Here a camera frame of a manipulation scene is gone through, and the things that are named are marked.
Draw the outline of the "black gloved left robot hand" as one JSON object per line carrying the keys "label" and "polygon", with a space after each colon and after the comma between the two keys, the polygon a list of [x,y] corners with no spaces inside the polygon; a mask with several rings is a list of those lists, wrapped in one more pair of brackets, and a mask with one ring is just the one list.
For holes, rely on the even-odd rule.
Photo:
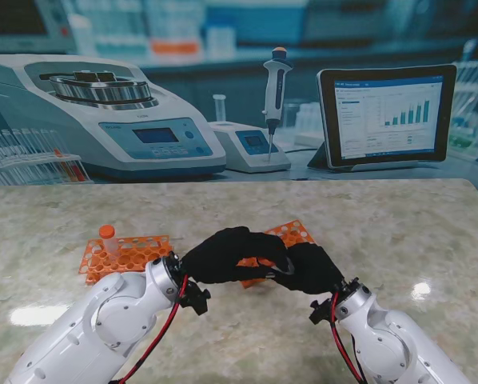
{"label": "black gloved left robot hand", "polygon": [[264,258],[289,271],[287,248],[276,235],[252,232],[245,226],[225,228],[189,251],[181,268],[195,282],[215,284],[266,278],[273,271],[259,265],[240,266],[244,258]]}

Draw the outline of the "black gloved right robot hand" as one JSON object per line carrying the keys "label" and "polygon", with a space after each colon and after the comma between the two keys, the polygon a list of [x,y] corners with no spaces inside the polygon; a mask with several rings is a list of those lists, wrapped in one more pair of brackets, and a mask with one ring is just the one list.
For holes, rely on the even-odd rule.
{"label": "black gloved right robot hand", "polygon": [[293,273],[276,272],[273,277],[285,288],[306,294],[323,294],[342,287],[344,276],[321,246],[297,243],[288,248],[287,257],[293,265]]}

